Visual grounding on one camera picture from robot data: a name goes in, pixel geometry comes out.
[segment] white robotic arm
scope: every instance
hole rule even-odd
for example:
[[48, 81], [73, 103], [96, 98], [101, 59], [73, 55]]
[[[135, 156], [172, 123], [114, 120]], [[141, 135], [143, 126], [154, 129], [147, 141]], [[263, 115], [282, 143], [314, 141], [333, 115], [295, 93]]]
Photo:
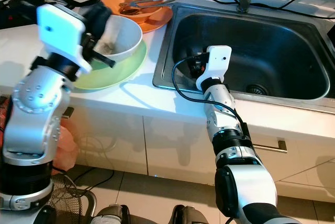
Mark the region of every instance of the white robotic arm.
[[210, 46], [205, 72], [197, 79], [205, 100], [207, 130], [216, 155], [216, 203], [219, 210], [240, 224], [300, 223], [280, 215], [277, 192], [270, 173], [257, 156], [246, 123], [235, 111], [235, 100], [222, 83], [231, 48]]
[[46, 203], [53, 189], [60, 119], [72, 82], [91, 71], [92, 59], [114, 65], [93, 51], [110, 15], [102, 3], [84, 16], [58, 5], [37, 8], [39, 36], [49, 57], [37, 57], [12, 93], [1, 155], [0, 223], [55, 222], [54, 209]]

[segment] metal tongs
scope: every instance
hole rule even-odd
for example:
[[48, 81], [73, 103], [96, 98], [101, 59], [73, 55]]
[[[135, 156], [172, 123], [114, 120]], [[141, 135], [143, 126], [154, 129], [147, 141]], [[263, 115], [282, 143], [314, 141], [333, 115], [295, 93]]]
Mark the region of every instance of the metal tongs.
[[[165, 1], [160, 4], [156, 5], [149, 5], [149, 6], [139, 6], [139, 3], [148, 3], [148, 2], [157, 2], [157, 1]], [[120, 3], [119, 6], [125, 9], [125, 7], [135, 7], [135, 8], [152, 8], [152, 7], [167, 7], [172, 6], [173, 4], [171, 2], [174, 2], [175, 0], [135, 0], [131, 2], [126, 3]]]

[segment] green plate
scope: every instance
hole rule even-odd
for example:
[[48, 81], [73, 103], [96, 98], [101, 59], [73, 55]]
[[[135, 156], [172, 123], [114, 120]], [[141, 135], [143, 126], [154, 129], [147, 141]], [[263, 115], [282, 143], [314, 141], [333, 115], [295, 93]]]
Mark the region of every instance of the green plate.
[[104, 89], [130, 78], [141, 67], [147, 55], [147, 46], [141, 41], [133, 55], [110, 68], [102, 62], [93, 60], [92, 71], [81, 75], [74, 83], [79, 89]]

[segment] sink drain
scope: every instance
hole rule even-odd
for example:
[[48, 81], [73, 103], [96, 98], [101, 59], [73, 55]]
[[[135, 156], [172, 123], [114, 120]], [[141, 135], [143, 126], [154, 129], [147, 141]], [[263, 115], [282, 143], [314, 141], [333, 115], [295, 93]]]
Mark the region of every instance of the sink drain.
[[246, 92], [256, 95], [267, 95], [266, 89], [258, 84], [250, 84], [247, 86]]

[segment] tiled floor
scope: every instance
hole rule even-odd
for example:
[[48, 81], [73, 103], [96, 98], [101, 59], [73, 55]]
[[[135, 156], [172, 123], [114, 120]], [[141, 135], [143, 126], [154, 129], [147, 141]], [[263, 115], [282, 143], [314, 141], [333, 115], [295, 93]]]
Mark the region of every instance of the tiled floor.
[[[87, 169], [76, 166], [69, 171], [69, 175], [75, 178]], [[111, 173], [111, 170], [94, 169], [77, 184], [85, 188], [103, 181]], [[140, 217], [136, 223], [169, 223], [172, 210], [178, 204], [194, 206], [210, 224], [225, 223], [227, 220], [216, 208], [212, 186], [116, 171], [110, 181], [92, 191], [97, 197], [96, 213], [109, 204], [125, 204], [132, 215]], [[278, 209], [303, 224], [335, 223], [335, 204], [332, 203], [279, 196]]]

